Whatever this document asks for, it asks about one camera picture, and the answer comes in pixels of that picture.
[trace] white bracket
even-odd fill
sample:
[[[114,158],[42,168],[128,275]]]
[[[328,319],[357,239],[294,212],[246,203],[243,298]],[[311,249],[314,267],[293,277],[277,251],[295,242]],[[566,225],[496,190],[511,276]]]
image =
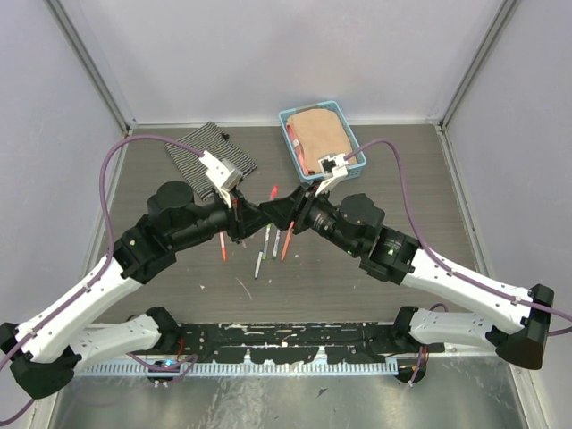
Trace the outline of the white bracket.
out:
[[[494,350],[485,337],[492,324],[476,313],[444,313],[420,308],[410,322],[409,334],[422,344],[449,342]]]
[[[344,154],[326,155],[318,160],[324,180],[315,192],[316,195],[332,190],[348,176],[348,161],[344,159],[344,156]]]
[[[232,208],[231,190],[239,184],[242,172],[228,159],[220,161],[207,151],[198,160],[206,167],[206,177],[213,183],[216,192]]]
[[[462,273],[499,292],[514,295],[517,300],[532,302],[532,298],[528,296],[528,289],[497,282],[434,253],[454,272]],[[415,271],[407,274],[401,284],[431,292],[469,311],[474,311],[506,334],[522,330],[524,328],[521,323],[522,318],[530,316],[530,307],[496,297],[490,292],[448,274],[421,248],[416,252],[411,266],[415,268]]]
[[[87,329],[70,343],[81,361],[73,368],[77,373],[109,359],[135,350],[152,349],[161,338],[157,323],[148,315],[104,329]]]
[[[105,257],[102,257],[88,275],[54,304],[29,321],[20,324],[16,340],[20,341],[27,333],[33,333],[33,327],[43,317],[53,313],[79,290],[87,288],[88,281],[99,271],[104,261]],[[22,352],[31,353],[32,362],[41,364],[54,362],[88,324],[91,324],[117,301],[141,287],[141,283],[131,278],[122,278],[122,272],[123,268],[114,259],[101,279],[24,344],[21,348]]]

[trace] metal frame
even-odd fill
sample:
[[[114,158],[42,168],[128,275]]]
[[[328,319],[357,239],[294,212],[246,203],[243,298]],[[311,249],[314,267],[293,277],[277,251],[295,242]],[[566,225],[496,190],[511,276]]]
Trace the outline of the metal frame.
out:
[[[486,250],[481,245],[482,240],[480,230],[475,227],[475,218],[471,215],[471,203],[467,199],[467,193],[464,191],[464,180],[462,173],[458,168],[457,158],[450,143],[449,133],[443,127],[437,125],[435,127],[442,143],[443,154],[449,166],[451,181],[455,194],[457,195],[458,206],[463,217],[464,224],[467,228],[467,234],[471,243],[471,248],[475,254],[475,264],[477,271],[488,277],[494,277],[492,264]],[[510,366],[510,372],[515,382],[518,397],[525,413],[526,421],[531,428],[549,429],[549,413],[543,405],[543,393],[539,391],[537,386],[540,384],[538,373],[535,371],[527,371],[517,366]]]
[[[121,109],[119,108],[112,91],[105,84],[102,74],[98,70],[93,61],[92,56],[88,52],[85,44],[82,42],[78,32],[73,26],[68,14],[66,13],[62,2],[60,0],[44,0],[47,7],[50,9],[63,30],[63,33],[68,38],[71,43],[71,47],[76,52],[80,62],[84,66],[88,76],[94,83],[97,91],[103,98],[105,104],[109,108],[113,117],[119,124],[122,130],[125,132],[130,131],[130,129],[141,128],[195,128],[202,124],[200,123],[185,123],[185,124],[142,124],[137,125],[134,119],[127,119],[123,116]],[[469,65],[462,81],[460,82],[458,89],[451,99],[451,102],[443,116],[443,119],[436,124],[435,121],[415,121],[415,120],[396,120],[396,121],[381,121],[381,122],[352,122],[352,125],[373,125],[373,124],[419,124],[419,123],[431,123],[435,125],[435,129],[442,142],[443,154],[447,165],[449,166],[451,180],[454,186],[455,193],[457,195],[458,206],[462,214],[465,226],[467,228],[467,234],[471,243],[471,247],[474,251],[475,262],[477,269],[480,273],[490,276],[491,261],[489,260],[485,250],[481,246],[482,237],[480,237],[480,232],[478,225],[476,225],[475,218],[471,215],[473,212],[471,210],[470,201],[467,198],[465,192],[464,181],[460,169],[458,168],[458,161],[455,157],[453,146],[450,143],[450,138],[447,132],[447,127],[450,125],[455,113],[458,110],[460,103],[462,102],[465,94],[471,87],[476,74],[484,65],[489,53],[492,51],[495,42],[498,40],[502,30],[506,27],[512,13],[516,10],[516,7],[520,3],[520,0],[504,0],[499,8],[497,15],[495,16],[490,28],[488,29],[483,42],[479,46],[475,58]],[[275,123],[266,122],[233,122],[232,126],[261,126],[261,125],[275,125]],[[111,186],[110,186],[110,199],[113,198],[114,190],[117,186],[117,181],[119,179],[119,172],[122,167],[123,159],[125,157],[125,149],[122,148],[118,156],[117,163],[114,167],[112,173]],[[101,242],[105,231],[105,226],[103,224],[103,219],[101,217],[97,220],[97,227],[95,233],[92,237],[90,243],[90,253],[86,259],[86,264],[84,266],[84,272],[88,270],[89,267],[97,260],[98,254],[98,243]],[[452,345],[448,346],[449,353],[447,356],[465,356],[475,354],[471,349],[458,348]],[[490,356],[491,352],[476,352],[479,356]],[[538,384],[537,373],[521,370],[520,368],[511,367],[515,385],[517,388],[518,396],[523,405],[523,410],[526,414],[526,421],[533,428],[547,429],[549,424],[547,423],[546,410],[543,407],[543,402],[541,401],[541,391],[537,390],[536,384]],[[53,395],[50,398],[41,400],[33,409],[30,414],[29,420],[23,427],[29,429],[43,429],[49,426],[49,420],[52,415],[55,402],[57,400],[57,395]]]
[[[128,119],[123,116],[120,107],[115,101],[112,91],[105,83],[105,80],[97,68],[92,55],[81,40],[81,37],[70,20],[68,13],[65,11],[62,2],[60,0],[44,0],[44,3],[54,16],[54,19],[60,26],[63,34],[70,42],[71,49],[77,55],[81,65],[84,67],[97,92],[102,97],[112,117],[123,132],[128,132],[130,130],[130,118]]]
[[[457,112],[458,106],[465,97],[471,83],[473,83],[475,75],[483,66],[495,42],[498,40],[502,30],[506,27],[512,13],[516,10],[520,2],[521,0],[504,0],[502,2],[499,11],[494,17],[494,20],[492,20],[491,26],[484,36],[483,42],[481,42],[481,45],[476,51],[473,62],[469,65],[465,76],[457,88],[457,92],[455,92],[455,95],[451,99],[450,104],[445,111],[445,115],[440,123],[443,128],[446,129],[449,126],[455,112]]]

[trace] wooden tabletop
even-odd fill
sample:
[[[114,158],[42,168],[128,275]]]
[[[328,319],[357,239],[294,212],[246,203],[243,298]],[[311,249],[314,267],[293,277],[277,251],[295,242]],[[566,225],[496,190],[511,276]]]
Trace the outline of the wooden tabletop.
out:
[[[464,224],[450,182],[441,144],[431,125],[352,127],[364,144],[375,138],[395,141],[403,157],[414,215],[432,247],[474,268]],[[192,130],[145,130],[180,138]],[[250,155],[258,168],[240,190],[255,203],[268,199],[274,184],[279,196],[299,185],[278,127],[225,129],[231,141]],[[333,191],[340,202],[365,192],[385,213],[385,224],[412,234],[403,208],[399,175],[387,147],[366,153],[361,177]],[[163,145],[140,141],[130,145],[112,208],[114,233],[130,228],[146,212],[147,199],[166,181],[182,180]],[[275,228],[271,233],[273,244]],[[166,307],[179,322],[349,322],[391,321],[404,305],[428,307],[442,301],[419,290],[378,282],[349,257],[313,231],[292,238],[284,262],[263,261],[254,279],[264,231],[246,239],[247,248],[227,240],[228,262],[221,258],[218,236],[178,254],[177,264],[103,314],[98,322],[120,323],[150,307]]]

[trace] red pen cap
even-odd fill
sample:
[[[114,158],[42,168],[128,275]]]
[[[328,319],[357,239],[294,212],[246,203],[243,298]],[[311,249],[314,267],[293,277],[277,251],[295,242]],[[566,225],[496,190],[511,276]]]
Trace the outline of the red pen cap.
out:
[[[278,195],[278,185],[274,185],[274,187],[272,188],[272,193],[270,194],[270,198],[275,199],[277,195]]]

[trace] gray table surface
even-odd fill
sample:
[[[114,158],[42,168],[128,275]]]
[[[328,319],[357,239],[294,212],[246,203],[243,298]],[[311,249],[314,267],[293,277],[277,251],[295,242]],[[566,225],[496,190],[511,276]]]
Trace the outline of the gray table surface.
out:
[[[50,429],[524,429],[509,365],[431,357],[412,389],[392,376],[75,377]]]
[[[429,243],[446,257],[474,267],[434,127],[357,126],[353,130],[362,144],[380,137],[397,143],[415,218]],[[178,128],[145,133],[179,138],[190,131]],[[296,188],[299,179],[278,127],[237,127],[226,131],[231,141],[258,163],[258,169],[240,184],[249,200],[267,200],[274,184],[281,187],[279,195]],[[339,202],[348,194],[365,192],[385,211],[386,224],[412,234],[390,149],[373,147],[366,157],[367,166],[361,177],[340,184],[331,200]],[[161,184],[173,180],[181,180],[181,175],[162,144],[131,144],[113,202],[114,233],[134,225],[146,212],[147,199]],[[246,240],[247,248],[228,243],[227,263],[221,259],[218,237],[181,252],[177,264],[110,308],[98,322],[123,322],[130,315],[156,306],[166,307],[178,322],[188,323],[390,321],[401,306],[428,307],[442,301],[419,290],[366,276],[358,268],[358,260],[312,231],[293,237],[284,262],[264,261],[255,280],[257,253],[263,240],[264,231],[260,231]]]

